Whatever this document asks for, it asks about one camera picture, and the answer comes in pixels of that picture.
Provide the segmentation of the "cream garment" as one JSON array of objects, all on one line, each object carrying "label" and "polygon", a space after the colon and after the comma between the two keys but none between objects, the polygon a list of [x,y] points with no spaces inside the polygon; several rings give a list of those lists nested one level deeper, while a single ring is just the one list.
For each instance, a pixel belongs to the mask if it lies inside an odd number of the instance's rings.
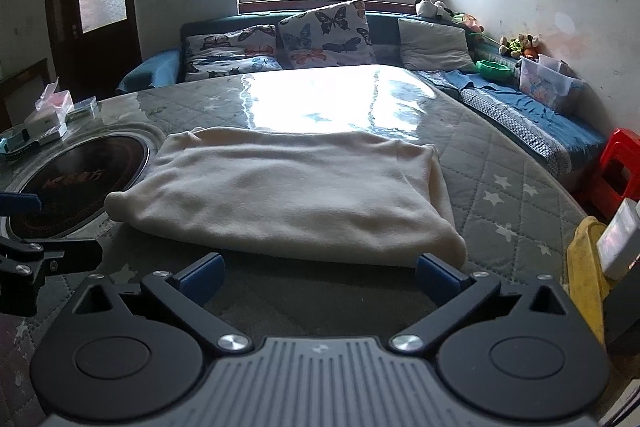
[{"label": "cream garment", "polygon": [[176,133],[105,209],[145,233],[249,254],[406,268],[468,257],[436,148],[363,131]]}]

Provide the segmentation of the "white tissue box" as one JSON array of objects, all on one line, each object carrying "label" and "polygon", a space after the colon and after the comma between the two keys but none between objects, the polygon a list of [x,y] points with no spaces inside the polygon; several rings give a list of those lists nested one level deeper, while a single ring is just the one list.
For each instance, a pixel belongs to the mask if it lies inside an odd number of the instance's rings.
[{"label": "white tissue box", "polygon": [[58,80],[44,88],[35,101],[35,109],[24,121],[25,130],[31,138],[46,134],[64,124],[66,115],[74,108],[72,95],[68,90],[58,90]]}]

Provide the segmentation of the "yellow chair back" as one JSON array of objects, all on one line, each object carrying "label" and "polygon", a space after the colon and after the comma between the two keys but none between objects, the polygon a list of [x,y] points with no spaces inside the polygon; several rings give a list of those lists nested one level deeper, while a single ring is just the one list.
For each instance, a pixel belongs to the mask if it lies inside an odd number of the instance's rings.
[{"label": "yellow chair back", "polygon": [[597,243],[605,229],[595,217],[585,218],[566,251],[568,295],[602,346],[605,345],[603,303],[611,284],[603,275]]}]

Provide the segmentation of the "flat white box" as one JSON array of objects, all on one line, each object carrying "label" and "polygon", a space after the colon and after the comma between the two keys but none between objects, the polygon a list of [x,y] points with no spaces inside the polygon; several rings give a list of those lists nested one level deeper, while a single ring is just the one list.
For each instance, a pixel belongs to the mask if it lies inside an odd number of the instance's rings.
[{"label": "flat white box", "polygon": [[97,107],[98,100],[95,96],[92,96],[91,98],[85,98],[85,100],[76,102],[74,104],[74,107],[67,113],[67,118],[75,119],[87,115],[93,115],[94,113],[96,113]]}]

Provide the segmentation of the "red plastic stool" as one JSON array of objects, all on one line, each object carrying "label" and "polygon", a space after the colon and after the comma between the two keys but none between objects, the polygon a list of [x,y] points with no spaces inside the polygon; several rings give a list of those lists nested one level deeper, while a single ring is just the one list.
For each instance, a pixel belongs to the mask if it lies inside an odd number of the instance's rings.
[{"label": "red plastic stool", "polygon": [[613,218],[626,198],[639,202],[639,170],[638,133],[615,129],[587,184],[587,199],[605,220]]}]

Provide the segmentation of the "green bowl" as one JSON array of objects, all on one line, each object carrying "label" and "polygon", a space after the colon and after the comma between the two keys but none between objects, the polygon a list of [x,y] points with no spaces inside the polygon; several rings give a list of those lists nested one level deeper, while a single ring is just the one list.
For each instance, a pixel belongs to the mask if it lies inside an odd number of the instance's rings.
[{"label": "green bowl", "polygon": [[512,69],[509,66],[487,60],[479,60],[475,63],[477,74],[485,80],[493,82],[508,82],[513,78]]}]

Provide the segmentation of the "clear plastic storage box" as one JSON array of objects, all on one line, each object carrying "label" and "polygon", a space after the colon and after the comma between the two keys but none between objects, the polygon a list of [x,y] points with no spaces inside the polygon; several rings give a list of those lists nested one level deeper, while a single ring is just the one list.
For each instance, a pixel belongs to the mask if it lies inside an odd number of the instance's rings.
[{"label": "clear plastic storage box", "polygon": [[553,112],[568,116],[574,113],[586,84],[579,78],[522,57],[518,87]]}]

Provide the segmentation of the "grey plain cushion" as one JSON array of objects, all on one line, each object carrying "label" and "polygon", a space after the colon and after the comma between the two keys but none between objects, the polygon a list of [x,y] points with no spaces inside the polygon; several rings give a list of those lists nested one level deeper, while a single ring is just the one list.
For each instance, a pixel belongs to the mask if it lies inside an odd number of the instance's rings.
[{"label": "grey plain cushion", "polygon": [[401,18],[398,29],[400,58],[406,69],[442,72],[475,69],[462,28]]}]

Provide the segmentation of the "butterfly pillow left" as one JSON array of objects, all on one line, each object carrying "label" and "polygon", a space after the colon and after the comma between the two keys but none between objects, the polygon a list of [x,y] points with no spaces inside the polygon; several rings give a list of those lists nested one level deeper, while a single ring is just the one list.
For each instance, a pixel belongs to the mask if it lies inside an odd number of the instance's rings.
[{"label": "butterfly pillow left", "polygon": [[255,25],[223,34],[186,38],[184,80],[281,70],[274,25]]}]

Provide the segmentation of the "butterfly pillow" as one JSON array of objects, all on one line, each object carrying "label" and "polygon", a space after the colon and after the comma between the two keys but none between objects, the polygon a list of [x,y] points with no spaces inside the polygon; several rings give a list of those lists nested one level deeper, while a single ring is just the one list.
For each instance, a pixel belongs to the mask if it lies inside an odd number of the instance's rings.
[{"label": "butterfly pillow", "polygon": [[326,5],[284,18],[278,23],[278,31],[294,68],[375,63],[362,0]]},{"label": "butterfly pillow", "polygon": [[186,38],[184,80],[281,70],[274,25],[255,25],[223,34]]}]

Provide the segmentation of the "small plush toys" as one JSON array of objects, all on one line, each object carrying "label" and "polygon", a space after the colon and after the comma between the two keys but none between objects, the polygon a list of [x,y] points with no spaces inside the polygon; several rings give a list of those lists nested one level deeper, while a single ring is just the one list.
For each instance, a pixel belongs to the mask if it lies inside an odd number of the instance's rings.
[{"label": "small plush toys", "polygon": [[500,55],[514,58],[514,60],[526,57],[535,61],[538,58],[539,43],[539,37],[531,34],[518,34],[512,39],[501,37],[498,51]]}]

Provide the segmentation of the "butterfly pillow right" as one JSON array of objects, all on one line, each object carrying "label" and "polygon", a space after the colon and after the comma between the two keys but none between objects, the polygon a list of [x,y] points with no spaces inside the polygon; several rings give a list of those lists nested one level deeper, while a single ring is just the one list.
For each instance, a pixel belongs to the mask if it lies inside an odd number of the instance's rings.
[{"label": "butterfly pillow right", "polygon": [[284,18],[278,23],[278,31],[294,68],[375,63],[362,0],[326,5]]}]

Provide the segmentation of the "panda plush toy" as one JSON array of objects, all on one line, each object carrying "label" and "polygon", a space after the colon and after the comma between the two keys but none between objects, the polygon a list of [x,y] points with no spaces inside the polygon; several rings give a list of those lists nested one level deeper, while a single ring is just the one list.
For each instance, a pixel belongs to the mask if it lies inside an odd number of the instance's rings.
[{"label": "panda plush toy", "polygon": [[416,0],[416,15],[423,18],[452,20],[454,12],[442,0]]}]

